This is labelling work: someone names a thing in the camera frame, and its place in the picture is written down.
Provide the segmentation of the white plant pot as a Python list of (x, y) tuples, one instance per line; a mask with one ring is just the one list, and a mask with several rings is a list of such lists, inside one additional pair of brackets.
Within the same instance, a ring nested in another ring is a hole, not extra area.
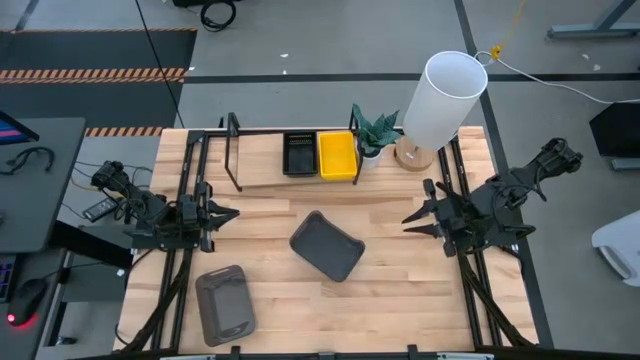
[(364, 171), (375, 168), (381, 158), (382, 150), (380, 148), (360, 149), (359, 150), (359, 168)]

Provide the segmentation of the wooden lamp base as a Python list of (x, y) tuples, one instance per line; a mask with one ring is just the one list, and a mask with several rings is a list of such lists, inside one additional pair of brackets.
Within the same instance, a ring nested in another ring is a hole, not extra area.
[(419, 147), (406, 135), (396, 141), (394, 157), (398, 165), (410, 172), (422, 172), (434, 161), (435, 152)]

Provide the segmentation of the green potted plant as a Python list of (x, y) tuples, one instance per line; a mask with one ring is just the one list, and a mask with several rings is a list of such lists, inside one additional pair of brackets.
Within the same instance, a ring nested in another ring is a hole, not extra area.
[(381, 114), (371, 123), (361, 112), (357, 104), (352, 105), (354, 119), (358, 122), (358, 144), (364, 157), (375, 157), (387, 145), (394, 144), (401, 134), (394, 130), (399, 111), (391, 115)]

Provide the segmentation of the black power adapter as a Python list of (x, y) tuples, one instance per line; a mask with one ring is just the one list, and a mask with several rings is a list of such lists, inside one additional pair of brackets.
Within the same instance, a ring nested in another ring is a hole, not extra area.
[(111, 198), (105, 198), (98, 203), (90, 206), (82, 212), (84, 218), (91, 223), (94, 223), (106, 215), (111, 214), (116, 210), (118, 202)]

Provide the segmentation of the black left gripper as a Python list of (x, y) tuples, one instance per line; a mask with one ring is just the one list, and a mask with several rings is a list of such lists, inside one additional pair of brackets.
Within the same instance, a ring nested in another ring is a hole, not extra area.
[(213, 218), (209, 210), (211, 186), (207, 182), (197, 182), (193, 195), (181, 195), (178, 199), (179, 239), (201, 251), (212, 253), (214, 244), (210, 232), (219, 231), (229, 221), (236, 218), (240, 211), (220, 206), (213, 202)]

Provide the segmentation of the black metal shelf end frame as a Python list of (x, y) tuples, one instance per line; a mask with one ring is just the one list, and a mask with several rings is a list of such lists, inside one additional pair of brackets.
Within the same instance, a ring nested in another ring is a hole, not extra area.
[(361, 158), (362, 158), (362, 156), (360, 154), (360, 144), (359, 144), (360, 122), (359, 122), (359, 119), (358, 119), (358, 116), (357, 116), (357, 110), (356, 110), (356, 105), (355, 104), (352, 105), (348, 129), (353, 135), (354, 150), (355, 150), (355, 160), (356, 160), (356, 174), (353, 177), (352, 184), (353, 185), (357, 185), (358, 181), (359, 181), (360, 174), (361, 174), (361, 168), (362, 168), (362, 164), (361, 164), (362, 160), (361, 160)]
[(234, 112), (229, 112), (226, 122), (225, 160), (224, 169), (238, 192), (242, 187), (238, 183), (238, 151), (239, 151), (240, 123)]

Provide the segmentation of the computer monitor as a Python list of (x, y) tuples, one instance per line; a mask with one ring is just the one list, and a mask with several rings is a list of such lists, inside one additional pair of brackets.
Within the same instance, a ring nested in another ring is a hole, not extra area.
[(0, 145), (36, 142), (39, 138), (36, 132), (0, 110)]

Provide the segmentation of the black plastic basket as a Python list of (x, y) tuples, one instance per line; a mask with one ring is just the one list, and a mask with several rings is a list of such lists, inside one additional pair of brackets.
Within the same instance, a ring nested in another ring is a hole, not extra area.
[(283, 174), (289, 177), (316, 175), (317, 151), (315, 131), (285, 132), (283, 134)]

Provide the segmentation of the black hazard-striped floor mat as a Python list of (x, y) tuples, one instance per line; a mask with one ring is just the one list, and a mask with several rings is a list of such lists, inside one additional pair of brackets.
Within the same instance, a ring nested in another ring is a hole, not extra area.
[(194, 28), (0, 30), (0, 110), (80, 117), (86, 136), (157, 136), (178, 126)]

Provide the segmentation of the yellow plastic basket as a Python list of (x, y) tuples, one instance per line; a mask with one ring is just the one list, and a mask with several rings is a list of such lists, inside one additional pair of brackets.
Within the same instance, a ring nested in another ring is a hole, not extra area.
[(356, 174), (353, 135), (350, 131), (319, 132), (320, 176), (326, 181), (352, 181)]

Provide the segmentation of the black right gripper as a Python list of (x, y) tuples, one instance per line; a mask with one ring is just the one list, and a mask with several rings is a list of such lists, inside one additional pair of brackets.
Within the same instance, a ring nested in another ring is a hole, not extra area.
[(435, 217), (436, 223), (406, 228), (404, 232), (443, 238), (446, 256), (469, 254), (479, 249), (479, 230), (472, 224), (474, 218), (466, 199), (448, 191), (444, 184), (434, 183), (432, 179), (424, 180), (423, 186), (428, 199), (416, 212), (405, 218), (403, 223), (422, 219), (429, 214)]

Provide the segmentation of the white cylindrical lamp shade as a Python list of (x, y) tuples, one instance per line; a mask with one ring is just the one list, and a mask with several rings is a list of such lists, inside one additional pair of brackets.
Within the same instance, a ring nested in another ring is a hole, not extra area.
[(439, 150), (456, 135), (487, 85), (488, 74), (476, 58), (458, 51), (434, 54), (406, 110), (404, 134), (419, 148)]

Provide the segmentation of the black floor box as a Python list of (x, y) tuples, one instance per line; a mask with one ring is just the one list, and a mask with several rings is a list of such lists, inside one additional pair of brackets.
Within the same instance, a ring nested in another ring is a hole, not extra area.
[(171, 0), (174, 6), (176, 7), (192, 7), (192, 6), (203, 6), (207, 3), (216, 3), (216, 2), (228, 2), (228, 1), (241, 1), (241, 0)]

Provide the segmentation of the black computer mouse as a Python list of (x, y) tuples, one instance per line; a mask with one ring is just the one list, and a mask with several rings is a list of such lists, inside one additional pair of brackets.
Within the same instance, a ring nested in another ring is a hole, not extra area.
[(39, 307), (47, 290), (44, 278), (34, 278), (26, 281), (15, 292), (9, 302), (7, 321), (13, 327), (27, 324)]

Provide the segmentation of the grey metal desk leg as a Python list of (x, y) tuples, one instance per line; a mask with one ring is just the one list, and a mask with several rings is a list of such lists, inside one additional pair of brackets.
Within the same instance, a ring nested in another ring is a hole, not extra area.
[(633, 37), (640, 34), (640, 23), (621, 23), (620, 18), (638, 0), (617, 0), (590, 24), (554, 25), (547, 30), (549, 39)]

